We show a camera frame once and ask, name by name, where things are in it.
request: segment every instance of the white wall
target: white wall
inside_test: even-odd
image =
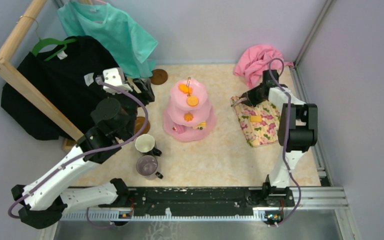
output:
[[[362,239],[384,239],[384,1],[337,1],[299,70]]]
[[[107,0],[159,45],[159,64],[235,63],[257,44],[294,61],[325,0]]]
[[[0,46],[29,3],[26,0],[0,0]],[[38,18],[42,37],[65,38],[52,1],[48,1],[42,13]],[[37,41],[31,30],[13,58],[15,66]],[[0,104],[3,85],[0,78]],[[11,188],[16,184],[31,183],[61,160],[64,156],[61,145],[61,140],[43,142],[33,139],[0,106],[0,240],[38,238],[38,230],[8,217],[7,209],[13,202]]]

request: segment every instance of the yellow floral cloth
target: yellow floral cloth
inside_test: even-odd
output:
[[[231,97],[235,102],[239,96]],[[258,147],[278,141],[280,113],[276,106],[269,101],[264,101],[256,107],[238,104],[234,107],[240,128],[245,135],[246,142],[251,147]],[[250,122],[250,116],[261,116],[261,122]]]

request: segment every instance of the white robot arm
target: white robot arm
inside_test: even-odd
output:
[[[134,133],[137,108],[144,108],[147,115],[145,105],[155,99],[150,81],[134,79],[133,83],[140,90],[137,93],[126,82],[120,68],[105,70],[97,77],[97,82],[104,86],[109,98],[103,99],[90,114],[95,126],[77,140],[71,151],[46,174],[29,185],[16,185],[11,189],[16,201],[8,211],[11,217],[42,229],[70,212],[97,205],[124,207],[127,203],[129,189],[120,178],[100,186],[67,189],[84,173],[104,163],[122,145],[140,134]],[[119,144],[116,138],[124,142]],[[19,216],[11,212],[17,204],[23,205],[18,211]]]
[[[271,72],[275,79],[266,70],[262,73],[262,83],[257,87],[245,92],[237,102],[250,107],[255,107],[263,101],[270,101],[281,112],[280,126],[278,130],[279,144],[281,145],[280,153],[277,157],[276,164],[268,175],[269,183],[277,188],[286,188],[291,185],[289,170],[283,160],[283,151],[286,148],[285,160],[290,170],[293,171],[301,157],[314,146],[317,142],[317,114],[318,109],[315,104],[307,104],[295,97],[291,90],[284,84],[282,88],[278,87],[279,74],[273,70]],[[289,121],[289,138],[287,145],[283,146],[286,131],[287,105],[288,96],[291,97],[290,121]],[[300,120],[304,125],[297,125],[296,121]]]
[[[291,90],[287,87],[283,88],[284,91],[289,93],[291,96],[291,104],[295,106],[303,107],[306,105],[305,102],[299,100],[297,97],[295,97]],[[279,112],[283,112],[283,108],[286,108],[286,104],[288,103],[288,96],[279,88],[279,87],[272,87],[269,90],[268,93],[268,100],[276,106],[277,109],[279,109]],[[291,185],[291,178],[289,176],[289,171],[284,163],[283,160],[283,150],[285,146],[280,147],[280,153],[277,157],[276,164],[274,165],[273,170],[268,175],[270,184],[272,186],[276,186],[278,188],[286,188]],[[295,169],[295,166],[297,165],[298,161],[301,159],[301,157],[306,153],[306,150],[291,150],[289,152],[286,152],[285,154],[285,160],[289,164],[290,170],[293,172]]]

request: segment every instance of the mug handle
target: mug handle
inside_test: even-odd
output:
[[[160,173],[160,172],[156,172],[155,175],[159,178],[159,179],[163,179],[164,176]]]
[[[160,151],[159,149],[157,149],[157,148],[154,147],[154,148],[152,149],[152,154],[154,154],[155,156],[161,157],[161,155],[163,154],[163,152]]]

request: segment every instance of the wooden clothes rack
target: wooden clothes rack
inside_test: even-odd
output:
[[[14,56],[14,53],[25,38],[33,22],[35,22],[34,19],[38,17],[46,1],[47,0],[32,0],[23,14],[23,16],[29,17],[20,18],[3,43],[0,48],[0,77],[74,140],[78,140],[83,136],[83,133],[10,63],[11,58]],[[79,0],[79,2],[93,5],[92,0]]]

